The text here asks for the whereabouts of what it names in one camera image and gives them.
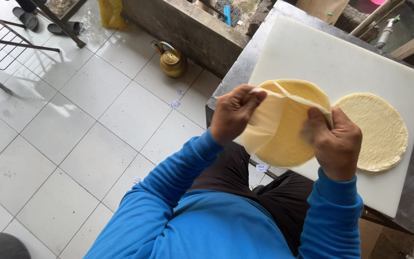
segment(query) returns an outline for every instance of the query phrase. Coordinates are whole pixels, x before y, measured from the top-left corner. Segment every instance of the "man's right hand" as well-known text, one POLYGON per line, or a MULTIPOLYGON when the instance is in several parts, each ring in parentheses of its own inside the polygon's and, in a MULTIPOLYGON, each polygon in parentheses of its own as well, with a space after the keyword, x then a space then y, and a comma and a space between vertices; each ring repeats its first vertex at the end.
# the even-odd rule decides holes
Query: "man's right hand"
POLYGON ((332 107, 332 113, 334 127, 329 130, 319 109, 308 110, 314 154, 328 178, 347 182, 356 177, 362 132, 340 108, 332 107))

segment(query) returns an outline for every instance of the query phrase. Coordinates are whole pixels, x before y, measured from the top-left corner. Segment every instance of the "black bucket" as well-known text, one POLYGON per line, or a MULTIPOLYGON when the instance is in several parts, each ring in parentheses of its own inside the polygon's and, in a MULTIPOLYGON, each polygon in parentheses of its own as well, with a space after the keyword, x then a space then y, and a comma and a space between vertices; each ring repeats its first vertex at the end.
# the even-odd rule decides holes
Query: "black bucket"
POLYGON ((31 259, 31 256, 18 238, 0 233, 0 259, 31 259))

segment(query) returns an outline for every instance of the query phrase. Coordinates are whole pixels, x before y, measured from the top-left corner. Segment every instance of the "white cutting board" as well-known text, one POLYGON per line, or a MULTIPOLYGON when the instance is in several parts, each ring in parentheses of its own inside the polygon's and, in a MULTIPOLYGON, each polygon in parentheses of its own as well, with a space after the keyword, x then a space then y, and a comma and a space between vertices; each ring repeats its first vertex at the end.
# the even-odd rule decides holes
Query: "white cutting board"
MULTIPOLYGON (((414 144, 414 69, 280 16, 248 83, 257 86, 280 78, 313 82, 332 104, 348 94, 372 93, 397 109, 408 128, 402 161, 384 172, 356 172, 357 191, 365 205, 394 218, 414 144)), ((313 159, 292 170, 316 180, 318 168, 313 159)))

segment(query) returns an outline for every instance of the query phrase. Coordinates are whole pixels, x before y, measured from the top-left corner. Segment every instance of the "stainless steel table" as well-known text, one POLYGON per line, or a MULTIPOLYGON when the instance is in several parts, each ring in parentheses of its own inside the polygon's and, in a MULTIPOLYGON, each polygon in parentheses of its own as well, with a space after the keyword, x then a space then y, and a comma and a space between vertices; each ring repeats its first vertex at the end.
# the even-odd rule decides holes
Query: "stainless steel table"
MULTIPOLYGON (((364 41, 353 37, 343 32, 342 30, 331 26, 322 20, 319 20, 282 0, 278 0, 253 38, 242 51, 241 55, 239 55, 233 67, 231 67, 229 72, 226 74, 213 96, 206 104, 207 126, 210 126, 212 115, 215 111, 215 106, 217 103, 217 97, 228 93, 241 83, 247 83, 250 79, 250 75, 255 68, 256 62, 266 42, 268 34, 271 31, 274 21, 279 15, 284 15, 286 17, 292 18, 298 22, 304 23, 308 26, 314 27, 335 37, 353 43, 359 47, 377 53, 378 55, 385 56, 396 62, 412 67, 405 62, 397 60, 389 54, 383 53, 381 50, 373 47, 372 45, 365 43, 364 41)), ((253 157, 250 162, 255 165, 257 163, 261 164, 259 161, 256 161, 256 159, 253 159, 253 157)), ((279 168, 270 167, 267 171, 267 174, 275 178, 278 175, 284 173, 284 171, 285 170, 279 168)), ((400 198, 396 217, 387 217, 366 206, 362 218, 414 235, 414 147, 412 150, 411 160, 408 166, 407 176, 402 190, 402 196, 400 198)))

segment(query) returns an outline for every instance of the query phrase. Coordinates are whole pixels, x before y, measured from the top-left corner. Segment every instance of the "hand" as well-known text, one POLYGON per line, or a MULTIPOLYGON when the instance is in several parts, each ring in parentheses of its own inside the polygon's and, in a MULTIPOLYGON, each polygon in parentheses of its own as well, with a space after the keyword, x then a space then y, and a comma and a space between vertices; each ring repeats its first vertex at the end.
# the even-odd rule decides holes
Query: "hand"
POLYGON ((334 127, 329 130, 319 109, 308 110, 314 153, 328 178, 347 182, 356 177, 362 132, 340 108, 332 107, 332 113, 334 127))
POLYGON ((241 84, 218 97, 210 134, 220 146, 225 147, 244 131, 253 111, 265 99, 265 91, 248 94, 253 88, 255 86, 241 84))

